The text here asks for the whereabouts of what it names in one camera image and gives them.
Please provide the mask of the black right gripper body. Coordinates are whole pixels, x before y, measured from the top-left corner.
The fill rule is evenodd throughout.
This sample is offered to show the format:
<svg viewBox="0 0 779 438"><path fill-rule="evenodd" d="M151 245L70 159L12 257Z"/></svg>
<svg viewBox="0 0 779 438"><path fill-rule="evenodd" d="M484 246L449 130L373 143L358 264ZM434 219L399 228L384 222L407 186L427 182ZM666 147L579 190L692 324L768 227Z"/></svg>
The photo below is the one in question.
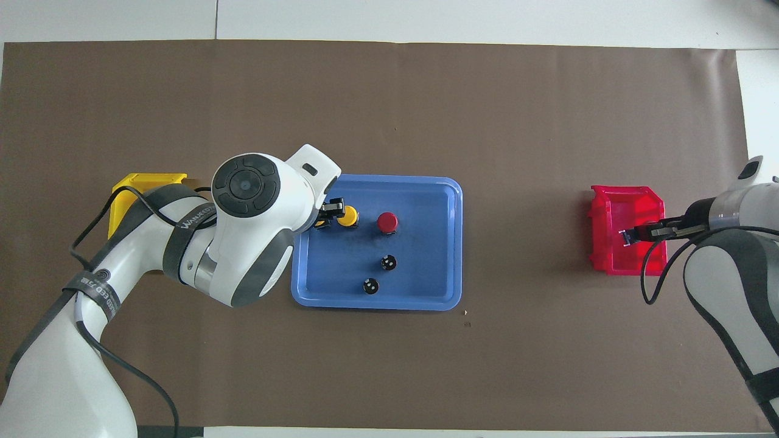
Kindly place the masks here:
<svg viewBox="0 0 779 438"><path fill-rule="evenodd" d="M684 214L678 217L668 217L668 227L671 228L671 240L691 238L710 229L709 216L714 200L698 200L692 203Z"/></svg>

